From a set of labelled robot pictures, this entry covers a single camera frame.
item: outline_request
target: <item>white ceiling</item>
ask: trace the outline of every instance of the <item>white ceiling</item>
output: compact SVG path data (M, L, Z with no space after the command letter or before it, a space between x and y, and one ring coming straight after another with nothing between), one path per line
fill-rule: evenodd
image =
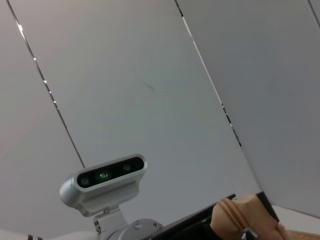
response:
M85 166L148 160L129 222L259 191L173 0L10 2Z
M0 1L0 229L44 238L94 230L58 190L82 165L6 1Z
M319 217L320 31L307 1L178 3L261 189Z

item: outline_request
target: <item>green lens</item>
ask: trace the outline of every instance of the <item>green lens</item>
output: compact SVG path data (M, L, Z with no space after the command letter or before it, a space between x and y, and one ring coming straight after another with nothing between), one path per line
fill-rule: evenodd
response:
M104 172L100 173L99 176L100 176L101 179L106 179L107 178L107 174L104 173Z
M89 184L89 179L86 178L86 177L82 178L82 179L81 179L81 184L82 184L82 185L88 185L88 184Z

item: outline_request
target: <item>camera lens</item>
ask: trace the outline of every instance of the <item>camera lens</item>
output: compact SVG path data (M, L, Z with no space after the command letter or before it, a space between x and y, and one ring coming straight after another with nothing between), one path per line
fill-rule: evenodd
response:
M110 175L107 171L97 171L94 174L94 178L98 183L105 182L110 179Z
M123 165L123 170L130 171L131 170L131 166L129 164L125 164L125 165Z
M88 185L89 184L89 179L86 178L86 177L82 178L81 179L81 184L84 185L84 186Z
M101 179L106 179L108 175L105 172L102 172L99 176Z

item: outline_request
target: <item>panel seam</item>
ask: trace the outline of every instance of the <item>panel seam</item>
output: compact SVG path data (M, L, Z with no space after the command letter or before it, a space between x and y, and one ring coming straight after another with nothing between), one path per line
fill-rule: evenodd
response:
M309 7L310 7L310 9L312 11L312 14L313 14L313 17L314 17L314 19L316 21L316 24L317 24L317 26L318 26L318 28L320 30L320 21L319 21L319 18L317 16L317 13L316 13L316 11L314 9L314 6L312 5L311 0L307 0L307 3L309 4Z
M229 116L228 116L228 114L227 114L226 108L225 108L225 106L223 105L223 103L222 103L222 101L221 101L221 99L220 99L220 97L219 97L219 94L218 94L218 92L217 92L217 89L216 89L216 87L215 87L215 85L214 85L214 82L213 82L212 79L211 79L211 76L210 76L210 74L209 74L209 72L208 72L208 69L207 69L207 67L206 67L205 61L203 60L203 58L202 58L202 56L201 56L201 53L200 53L200 51L199 51L199 49L198 49L198 46L197 46L197 44L196 44L196 41L195 41L194 37L193 37L192 34L191 34L191 31L190 31L190 29L189 29L189 26L188 26L188 24L187 24L187 21L186 21L184 15L183 15L183 13L182 13L180 7L179 7L179 4L178 4L177 0L174 0L174 1L175 1L175 4L176 4L177 8L179 9L179 12L180 12L180 14L181 14L181 16L182 16L184 25L185 25L185 27L186 27L189 35L190 35L191 38L192 38L193 45L194 45L194 47L195 47L195 49L196 49L196 51L197 51L197 53L198 53L198 56L199 56L199 58L200 58L200 60L201 60L201 62L202 62L202 65L203 65L203 67L204 67L204 69L205 69L205 72L206 72L207 76L208 76L209 79L210 79L210 82L211 82L211 84L212 84L212 86L213 86L213 89L214 89L214 91L215 91L215 94L216 94L216 96L217 96L217 98L218 98L218 100L219 100L219 102L220 102L220 104L221 104L221 106L222 106L222 109L223 109L223 111L224 111L224 114L225 114L228 122L229 122L229 125L230 125L230 127L231 127L231 129L232 129L232 132L233 132L233 134L234 134L234 136L235 136L235 139L237 140L239 146L242 147L242 144L241 144L241 142L240 142L240 140L239 140L239 137L238 137L238 135L237 135L237 133L236 133L236 130L235 130L234 126L232 125L231 120L230 120L230 118L229 118Z
M16 16L16 14L15 14L15 12L14 12L14 10L13 10L10 2L9 2L9 0L6 0L6 3L7 3L8 7L9 7L11 13L12 13L13 18L14 18L15 21L16 21L16 24L17 24L17 26L18 26L18 29L20 30L21 35L22 35L22 37L23 37L23 39L24 39L24 43L25 43L25 45L26 45L26 47L27 47L27 49L28 49L31 57L33 58L33 61L34 61L34 63L35 63L35 67L36 67L36 69L37 69L37 71L38 71L38 73L39 73L39 75L40 75L40 77L41 77L41 79L42 79L42 81L43 81L43 84L44 84L44 86L45 86L45 88L46 88L46 90L47 90L47 92L48 92L48 94L49 94L49 96L50 96L50 98L51 98L51 100L52 100L52 103L53 103L53 105L54 105L54 107L55 107L55 109L56 109L56 111L57 111L57 113L58 113L58 115L59 115L59 117L60 117L60 119L61 119L61 121L62 121L62 124L63 124L63 126L64 126L64 128L65 128L65 130L66 130L66 133L68 134L68 136L69 136L69 138L70 138L70 141L71 141L71 143L72 143L72 145L73 145L73 147L74 147L74 150L75 150L75 152L76 152L76 154L77 154L77 156L78 156L78 158L79 158L79 160L80 160L83 168L86 168L86 167L85 167L85 164L84 164L84 162L83 162L83 160L82 160L82 158L81 158L81 156L80 156L80 153L78 152L78 149L77 149L77 147L76 147L76 145L75 145L75 143L74 143L74 141L73 141L73 139L72 139L72 137L71 137L71 135L70 135L70 132L69 132L69 130L68 130L68 128L67 128L67 125L66 125L66 123L65 123L65 120L64 120L64 118L62 117L62 114L61 114L61 112L60 112L60 110L59 110L59 107L58 107L58 105L57 105L57 103L56 103L56 100L54 99L54 97L53 97L53 95L52 95L52 93L51 93L51 90L49 89L49 86L48 86L48 84L47 84L47 81L46 81L46 79L45 79L42 71L40 70L40 67L39 67L39 65L38 65L38 63L37 63L37 59L36 59L35 55L33 54L32 50L31 50L31 48L30 48L30 45L29 45L29 43L28 43L28 41L27 41L27 39L26 39L26 36L25 36L24 33L23 33L23 27L22 27L22 25L19 23L18 18L17 18L17 16Z

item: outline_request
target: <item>metal bracket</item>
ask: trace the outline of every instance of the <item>metal bracket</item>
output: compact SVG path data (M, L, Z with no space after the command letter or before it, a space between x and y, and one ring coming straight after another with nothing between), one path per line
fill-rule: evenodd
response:
M243 229L241 231L242 237L241 240L257 240L258 235L250 228Z
M125 228L128 224L119 208L104 211L93 219L97 240L108 240L112 234Z
M113 234L109 240L141 240L149 239L156 231L160 231L164 226L152 219L139 219L129 224L122 230Z

